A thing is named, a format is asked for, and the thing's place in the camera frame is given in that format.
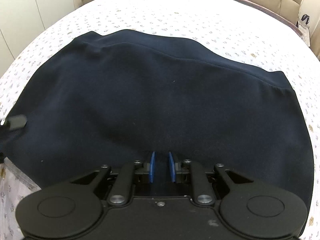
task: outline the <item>metal screw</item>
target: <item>metal screw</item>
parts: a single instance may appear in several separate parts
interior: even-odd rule
[[[163,201],[157,202],[158,207],[163,207],[164,205],[165,205],[165,202],[163,202]]]
[[[198,202],[201,203],[201,204],[208,204],[210,203],[213,199],[211,196],[209,195],[200,195],[198,196],[197,198]]]
[[[121,196],[121,195],[113,195],[111,198],[110,198],[110,202],[113,203],[113,204],[121,204],[124,202],[124,196]]]

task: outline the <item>navy blue fabric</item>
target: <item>navy blue fabric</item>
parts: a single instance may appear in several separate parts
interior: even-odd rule
[[[3,152],[41,187],[144,159],[144,150],[172,151],[205,167],[224,163],[310,207],[312,147],[284,73],[193,40],[86,33],[36,71],[9,115],[17,114],[28,123],[2,135]]]

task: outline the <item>bed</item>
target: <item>bed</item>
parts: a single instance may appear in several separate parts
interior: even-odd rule
[[[0,79],[0,119],[5,118],[34,72],[77,36],[132,29],[193,39],[225,58],[283,71],[295,89],[314,153],[314,190],[302,239],[320,228],[320,62],[301,38],[273,17],[234,0],[95,0],[41,33]],[[14,212],[40,188],[8,159],[1,166],[0,239],[21,239]]]

